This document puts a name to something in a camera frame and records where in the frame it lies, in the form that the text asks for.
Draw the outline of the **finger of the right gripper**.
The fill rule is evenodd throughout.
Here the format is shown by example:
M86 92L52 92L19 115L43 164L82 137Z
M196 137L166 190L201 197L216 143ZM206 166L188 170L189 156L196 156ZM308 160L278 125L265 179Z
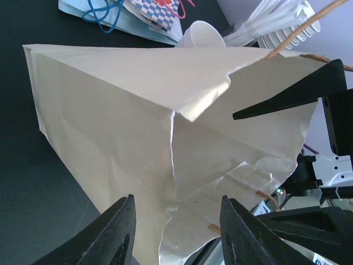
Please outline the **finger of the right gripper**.
M277 236L316 253L352 252L352 219L337 206L285 210L257 218Z

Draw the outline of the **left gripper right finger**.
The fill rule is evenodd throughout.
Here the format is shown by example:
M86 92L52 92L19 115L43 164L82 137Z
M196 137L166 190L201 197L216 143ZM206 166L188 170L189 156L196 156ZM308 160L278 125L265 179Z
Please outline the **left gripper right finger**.
M283 242L236 199L222 197L220 229L224 263L313 264Z

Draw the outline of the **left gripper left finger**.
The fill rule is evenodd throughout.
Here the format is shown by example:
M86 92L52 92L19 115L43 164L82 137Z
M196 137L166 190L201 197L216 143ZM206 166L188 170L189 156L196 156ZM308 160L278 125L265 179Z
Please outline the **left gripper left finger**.
M135 200L130 194L35 264L130 264L135 231Z

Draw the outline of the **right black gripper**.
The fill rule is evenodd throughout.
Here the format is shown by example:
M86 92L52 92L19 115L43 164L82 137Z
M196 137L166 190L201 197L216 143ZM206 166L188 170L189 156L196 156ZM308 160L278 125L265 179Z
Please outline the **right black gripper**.
M326 63L272 98L233 113L233 119L279 112L314 103L322 97L332 152L352 156L352 89L347 90L340 59Z

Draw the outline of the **kraft paper bag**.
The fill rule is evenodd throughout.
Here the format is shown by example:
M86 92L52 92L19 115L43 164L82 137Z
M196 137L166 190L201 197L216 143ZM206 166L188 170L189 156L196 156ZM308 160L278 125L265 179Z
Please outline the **kraft paper bag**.
M140 264L183 264L216 237L224 195L251 209L295 171L317 101L233 113L328 63L255 47L23 49L39 129L95 207L134 196Z

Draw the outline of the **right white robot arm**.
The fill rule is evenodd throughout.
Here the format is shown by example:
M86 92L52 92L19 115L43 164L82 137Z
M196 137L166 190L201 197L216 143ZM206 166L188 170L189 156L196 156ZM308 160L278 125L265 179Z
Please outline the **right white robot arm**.
M347 88L341 60L326 63L278 95L235 112L233 118L252 118L318 100L322 101L332 155L300 155L298 168L284 189L288 197L316 189L321 192L321 203L352 198L352 90ZM352 256L352 220L337 206L287 210L261 219L283 239L338 263L347 263Z

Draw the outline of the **white stirrer packets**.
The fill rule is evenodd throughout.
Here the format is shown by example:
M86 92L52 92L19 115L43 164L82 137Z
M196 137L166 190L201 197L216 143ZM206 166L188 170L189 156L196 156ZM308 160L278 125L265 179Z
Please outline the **white stirrer packets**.
M311 16L308 1L261 1L249 17L223 34L223 40L228 47L246 46L273 31L301 25Z

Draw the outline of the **blue checkered paper bag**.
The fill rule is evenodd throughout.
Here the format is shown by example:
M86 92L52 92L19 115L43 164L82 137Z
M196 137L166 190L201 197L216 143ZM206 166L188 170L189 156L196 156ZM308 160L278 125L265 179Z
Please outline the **blue checkered paper bag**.
M178 43L183 36L178 14L179 1L128 1L131 9L153 33Z

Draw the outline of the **light blue paper bag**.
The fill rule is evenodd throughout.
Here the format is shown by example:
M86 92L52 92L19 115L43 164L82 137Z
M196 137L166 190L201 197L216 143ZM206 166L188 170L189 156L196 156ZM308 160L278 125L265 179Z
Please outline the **light blue paper bag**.
M114 29L160 43L175 45L182 37L180 20L170 30L153 26L132 10L128 1L58 1L60 11L97 23L104 33Z

